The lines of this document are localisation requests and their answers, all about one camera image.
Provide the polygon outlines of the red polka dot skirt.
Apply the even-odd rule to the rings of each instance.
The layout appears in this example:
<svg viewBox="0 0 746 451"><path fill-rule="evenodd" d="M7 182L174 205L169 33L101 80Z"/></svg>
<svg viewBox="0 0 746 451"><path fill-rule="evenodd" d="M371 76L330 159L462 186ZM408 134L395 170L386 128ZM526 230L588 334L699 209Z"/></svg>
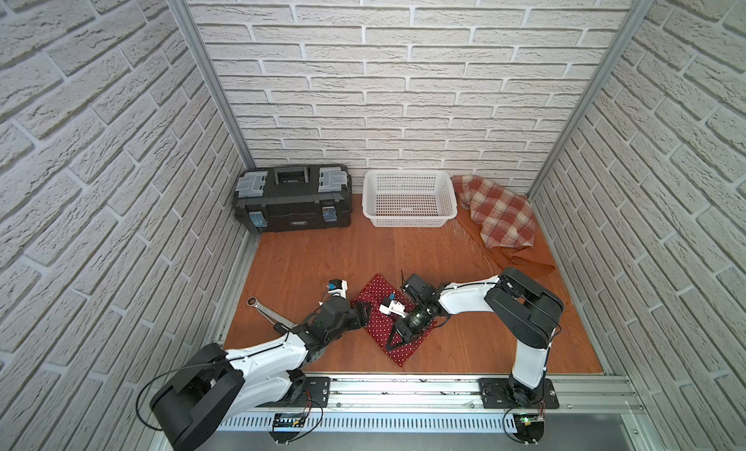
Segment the red polka dot skirt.
<svg viewBox="0 0 746 451"><path fill-rule="evenodd" d="M357 297L356 302L370 304L371 313L365 330L381 350L398 367L403 367L409 358L429 337L431 330L421 334L409 344L388 351L386 346L390 333L394 328L394 322L399 320L399 317L392 317L382 313L380 311L380 305L381 303L384 303L384 301L388 301L392 296L394 296L394 299L398 303L401 303L404 306L406 312L415 308L415 303L406 295L403 295L398 289L394 288L394 286L392 286L392 284L390 284L380 273L376 274L368 283L365 284L363 290Z"/></svg>

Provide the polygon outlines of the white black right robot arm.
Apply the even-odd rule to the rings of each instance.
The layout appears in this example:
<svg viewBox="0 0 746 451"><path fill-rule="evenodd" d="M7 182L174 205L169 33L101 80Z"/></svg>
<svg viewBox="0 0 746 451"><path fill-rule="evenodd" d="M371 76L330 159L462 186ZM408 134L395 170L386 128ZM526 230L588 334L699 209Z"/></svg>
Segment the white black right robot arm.
<svg viewBox="0 0 746 451"><path fill-rule="evenodd" d="M517 340L507 391L517 404L534 401L544 387L549 352L561 331L565 303L559 297L516 268L487 279L437 288L414 274L401 290L414 302L412 309L394 297L379 305L382 314L394 318L386 350L411 344L435 329L436 318L448 321L466 312L495 313Z"/></svg>

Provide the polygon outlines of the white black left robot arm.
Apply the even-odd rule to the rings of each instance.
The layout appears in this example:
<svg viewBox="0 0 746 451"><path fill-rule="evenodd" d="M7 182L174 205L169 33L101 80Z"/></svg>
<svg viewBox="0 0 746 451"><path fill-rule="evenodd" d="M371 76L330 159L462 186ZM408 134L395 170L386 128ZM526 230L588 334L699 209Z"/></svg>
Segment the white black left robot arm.
<svg viewBox="0 0 746 451"><path fill-rule="evenodd" d="M330 293L316 310L295 324L248 299L281 336L243 349L224 350L219 344L203 346L182 367L157 375L168 377L150 400L155 425L141 414L141 402L153 386L148 382L138 393L135 411L147 428L165 434L174 450L195 450L217 429L223 419L248 409L276 402L307 398L302 368L316 362L328 346L349 331L366 327L370 303L349 301L341 291Z"/></svg>

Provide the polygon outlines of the silver wrench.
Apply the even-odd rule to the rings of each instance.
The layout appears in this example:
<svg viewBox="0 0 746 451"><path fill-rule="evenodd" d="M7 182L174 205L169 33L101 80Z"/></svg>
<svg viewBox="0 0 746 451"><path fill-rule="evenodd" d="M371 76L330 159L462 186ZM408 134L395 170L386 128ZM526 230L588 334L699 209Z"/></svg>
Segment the silver wrench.
<svg viewBox="0 0 746 451"><path fill-rule="evenodd" d="M256 309L261 316L272 324L273 329L280 334L285 334L296 326L295 322L263 305L256 297L249 297L246 304L248 307Z"/></svg>

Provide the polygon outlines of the orange brown skirt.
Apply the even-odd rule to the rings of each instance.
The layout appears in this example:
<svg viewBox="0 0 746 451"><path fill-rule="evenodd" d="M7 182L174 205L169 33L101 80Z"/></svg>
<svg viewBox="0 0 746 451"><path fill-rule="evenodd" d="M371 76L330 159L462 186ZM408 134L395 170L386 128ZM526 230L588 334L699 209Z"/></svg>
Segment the orange brown skirt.
<svg viewBox="0 0 746 451"><path fill-rule="evenodd" d="M532 247L525 248L485 247L480 235L480 227L471 220L469 211L464 208L458 210L457 221L462 229L476 242L482 253L499 267L497 273L501 273L504 268L516 268L527 276L538 280L557 269L549 245L536 220L533 220L535 225L534 243Z"/></svg>

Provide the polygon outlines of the white plastic basket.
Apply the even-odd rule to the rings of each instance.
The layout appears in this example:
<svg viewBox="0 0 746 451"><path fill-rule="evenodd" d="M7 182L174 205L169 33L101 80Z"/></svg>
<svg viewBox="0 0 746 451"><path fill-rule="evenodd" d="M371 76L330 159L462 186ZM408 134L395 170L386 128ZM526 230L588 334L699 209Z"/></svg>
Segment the white plastic basket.
<svg viewBox="0 0 746 451"><path fill-rule="evenodd" d="M375 169L363 180L363 215L377 228L441 228L458 214L451 177L434 169Z"/></svg>

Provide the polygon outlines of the red plaid skirt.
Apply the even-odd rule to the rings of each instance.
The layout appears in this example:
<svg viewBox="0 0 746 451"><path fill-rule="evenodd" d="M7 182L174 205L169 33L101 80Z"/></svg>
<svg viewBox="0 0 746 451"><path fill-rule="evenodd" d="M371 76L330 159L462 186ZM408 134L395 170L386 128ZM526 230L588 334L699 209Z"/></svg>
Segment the red plaid skirt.
<svg viewBox="0 0 746 451"><path fill-rule="evenodd" d="M479 175L455 175L451 181L485 247L523 249L534 245L536 223L526 197Z"/></svg>

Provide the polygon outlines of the left controller board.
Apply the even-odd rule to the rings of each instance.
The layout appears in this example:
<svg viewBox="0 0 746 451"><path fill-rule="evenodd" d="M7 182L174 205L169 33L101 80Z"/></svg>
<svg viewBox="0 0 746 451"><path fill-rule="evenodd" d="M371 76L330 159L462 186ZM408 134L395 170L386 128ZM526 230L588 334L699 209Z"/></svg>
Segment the left controller board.
<svg viewBox="0 0 746 451"><path fill-rule="evenodd" d="M275 413L269 435L276 444L288 444L304 433L307 421L307 413Z"/></svg>

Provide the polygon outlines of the controller board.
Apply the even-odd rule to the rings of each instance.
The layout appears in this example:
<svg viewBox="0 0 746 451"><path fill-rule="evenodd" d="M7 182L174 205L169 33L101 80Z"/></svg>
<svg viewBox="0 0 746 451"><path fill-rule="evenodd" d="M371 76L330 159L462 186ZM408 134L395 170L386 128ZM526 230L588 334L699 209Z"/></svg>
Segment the controller board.
<svg viewBox="0 0 746 451"><path fill-rule="evenodd" d="M307 413L275 413L269 435L276 444L288 444L304 433L307 421Z"/></svg>
<svg viewBox="0 0 746 451"><path fill-rule="evenodd" d="M523 445L538 446L545 433L545 419L539 415L521 414L514 415L513 420L513 439Z"/></svg>

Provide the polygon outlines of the black plastic toolbox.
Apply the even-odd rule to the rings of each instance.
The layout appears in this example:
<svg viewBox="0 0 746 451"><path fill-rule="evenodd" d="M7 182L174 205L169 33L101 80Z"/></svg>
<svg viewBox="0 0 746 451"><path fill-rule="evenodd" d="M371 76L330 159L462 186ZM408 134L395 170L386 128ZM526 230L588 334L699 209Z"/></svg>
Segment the black plastic toolbox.
<svg viewBox="0 0 746 451"><path fill-rule="evenodd" d="M232 195L235 218L251 233L351 225L352 179L345 165L289 165L247 171Z"/></svg>

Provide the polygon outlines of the right controller board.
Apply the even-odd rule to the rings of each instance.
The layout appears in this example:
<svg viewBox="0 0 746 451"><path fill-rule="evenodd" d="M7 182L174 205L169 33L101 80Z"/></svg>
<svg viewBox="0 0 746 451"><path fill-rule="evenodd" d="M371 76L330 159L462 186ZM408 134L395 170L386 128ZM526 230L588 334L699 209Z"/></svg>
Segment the right controller board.
<svg viewBox="0 0 746 451"><path fill-rule="evenodd" d="M513 439L523 445L538 446L545 433L545 419L539 415L521 414L514 415L513 420Z"/></svg>

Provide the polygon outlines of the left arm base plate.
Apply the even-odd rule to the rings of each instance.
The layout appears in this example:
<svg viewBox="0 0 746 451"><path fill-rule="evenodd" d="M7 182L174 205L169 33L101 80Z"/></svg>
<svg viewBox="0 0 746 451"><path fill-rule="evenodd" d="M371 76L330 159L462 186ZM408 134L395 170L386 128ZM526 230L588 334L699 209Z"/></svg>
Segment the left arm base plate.
<svg viewBox="0 0 746 451"><path fill-rule="evenodd" d="M309 402L316 402L322 407L327 407L330 383L331 378L328 376L307 376L302 385L293 384L275 406L305 407Z"/></svg>

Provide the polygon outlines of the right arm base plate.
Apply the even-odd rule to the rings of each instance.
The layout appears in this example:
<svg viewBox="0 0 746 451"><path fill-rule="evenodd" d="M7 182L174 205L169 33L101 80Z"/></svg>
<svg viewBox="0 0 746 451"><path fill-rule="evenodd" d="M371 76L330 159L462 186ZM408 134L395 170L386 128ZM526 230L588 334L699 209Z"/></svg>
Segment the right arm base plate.
<svg viewBox="0 0 746 451"><path fill-rule="evenodd" d="M533 389L522 385L512 376L479 378L477 383L485 409L560 408L554 385L547 378L543 378L539 385Z"/></svg>

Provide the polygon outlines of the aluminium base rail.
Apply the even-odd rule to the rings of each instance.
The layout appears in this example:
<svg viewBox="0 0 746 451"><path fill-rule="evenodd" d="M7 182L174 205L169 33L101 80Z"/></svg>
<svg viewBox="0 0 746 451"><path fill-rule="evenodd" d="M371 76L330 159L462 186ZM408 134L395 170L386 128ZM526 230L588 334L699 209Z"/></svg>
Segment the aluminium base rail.
<svg viewBox="0 0 746 451"><path fill-rule="evenodd" d="M644 414L645 406L631 381L624 376L550 375L559 409L483 408L479 378L505 378L487 374L307 373L331 378L326 412L370 413L610 413ZM223 419L254 412L297 412L303 407L279 407L265 400L249 406L238 397Z"/></svg>

